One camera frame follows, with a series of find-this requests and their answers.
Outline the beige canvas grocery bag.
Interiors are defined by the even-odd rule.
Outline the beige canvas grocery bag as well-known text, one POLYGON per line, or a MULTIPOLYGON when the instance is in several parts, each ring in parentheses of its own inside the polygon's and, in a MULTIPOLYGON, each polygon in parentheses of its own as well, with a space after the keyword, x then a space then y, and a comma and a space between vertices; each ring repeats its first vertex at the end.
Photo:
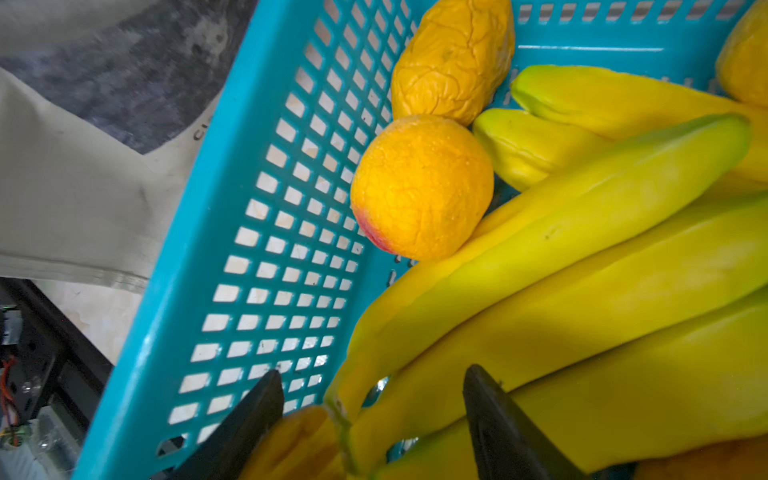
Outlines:
POLYGON ((1 5, 1 273, 140 292, 253 1, 1 5))

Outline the yellow red peach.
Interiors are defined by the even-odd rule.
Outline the yellow red peach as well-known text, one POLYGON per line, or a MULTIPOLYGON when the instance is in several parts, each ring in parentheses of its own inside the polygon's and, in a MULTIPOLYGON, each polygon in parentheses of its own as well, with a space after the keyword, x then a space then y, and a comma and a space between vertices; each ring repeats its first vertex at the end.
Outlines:
POLYGON ((351 208, 379 249, 438 260, 469 239, 493 191, 490 156, 467 128, 414 115, 393 121, 367 147, 353 177, 351 208))

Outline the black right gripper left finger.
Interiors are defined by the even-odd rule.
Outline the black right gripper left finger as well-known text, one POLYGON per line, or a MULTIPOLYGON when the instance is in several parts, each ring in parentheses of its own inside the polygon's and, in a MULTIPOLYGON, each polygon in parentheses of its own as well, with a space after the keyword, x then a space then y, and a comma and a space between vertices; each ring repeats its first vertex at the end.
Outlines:
POLYGON ((238 479, 260 440, 283 416, 280 373, 269 370, 170 478, 238 479))

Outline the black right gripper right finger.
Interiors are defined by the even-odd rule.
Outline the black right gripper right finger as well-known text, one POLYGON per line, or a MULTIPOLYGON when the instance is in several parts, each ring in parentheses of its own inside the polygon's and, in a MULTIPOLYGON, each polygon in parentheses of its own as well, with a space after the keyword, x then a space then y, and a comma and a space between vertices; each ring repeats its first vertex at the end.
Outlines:
POLYGON ((480 365, 470 366, 463 398, 481 479, 586 479, 480 365))

